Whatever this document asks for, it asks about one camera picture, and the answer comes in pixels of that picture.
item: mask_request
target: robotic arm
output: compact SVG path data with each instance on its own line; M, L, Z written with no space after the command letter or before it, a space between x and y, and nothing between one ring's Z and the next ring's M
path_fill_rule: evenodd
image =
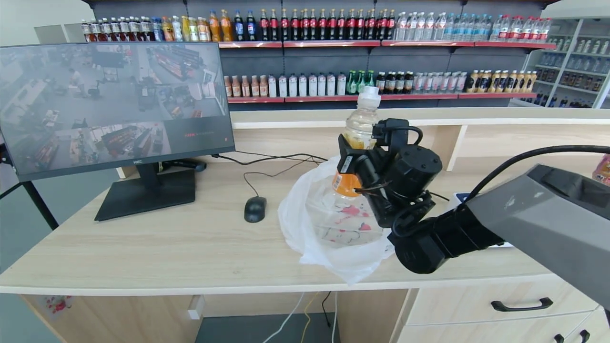
M355 191L367 198L377 223L392 229L388 240L407 269L433 273L450 258L506 241L610 308L610 187L537 165L478 194L514 162L565 151L545 148L513 157L456 209L424 219L435 205L426 188L442 162L418 141L407 144L409 131L421 140L421 130L407 120L381 120L373 127L372 150L352 149L340 135L337 166L339 173L359 178L362 188ZM572 151L610 153L610 147L573 146Z

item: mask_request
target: computer mouse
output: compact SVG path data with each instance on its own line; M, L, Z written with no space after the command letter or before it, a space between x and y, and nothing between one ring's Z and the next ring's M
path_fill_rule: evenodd
M264 197L252 197L246 201L243 209L243 218L248 223L258 223L265 218L267 199Z

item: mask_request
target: white plastic bag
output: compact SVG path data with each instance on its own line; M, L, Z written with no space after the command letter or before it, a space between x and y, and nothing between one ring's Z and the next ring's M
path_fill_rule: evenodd
M377 225L368 201L359 197L344 208L334 205L333 157L297 180L279 205L279 224L288 245L303 254L300 263L320 264L346 283L371 275L394 254L389 229Z

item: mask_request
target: white cable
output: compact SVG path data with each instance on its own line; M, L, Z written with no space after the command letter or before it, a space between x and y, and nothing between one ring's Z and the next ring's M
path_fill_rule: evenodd
M335 319L332 320L332 336L331 343L335 343L335 327L337 326L337 311L339 308L337 307L337 293L335 292Z
M286 322L290 319L290 317L292 316L292 314L296 311L296 309L299 307L299 305L301 304L301 300L303 300L303 296L305 296L305 292L301 293L301 298L299 299L299 302L296 303L295 308L292 309L292 312L288 315L288 317L286 317L286 319L284 319L284 322L282 323L282 325L279 327L279 329L277 331L275 331L273 334L271 334L271 336L269 336L266 340L263 341L263 343L267 343L271 338L273 338L273 336L277 335L278 333L280 333L282 331L282 329L284 328L284 325L286 324Z

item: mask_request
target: surveillance camera feed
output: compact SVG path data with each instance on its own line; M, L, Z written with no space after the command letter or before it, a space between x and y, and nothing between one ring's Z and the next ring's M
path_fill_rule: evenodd
M214 43L1 48L0 131L22 179L234 147Z

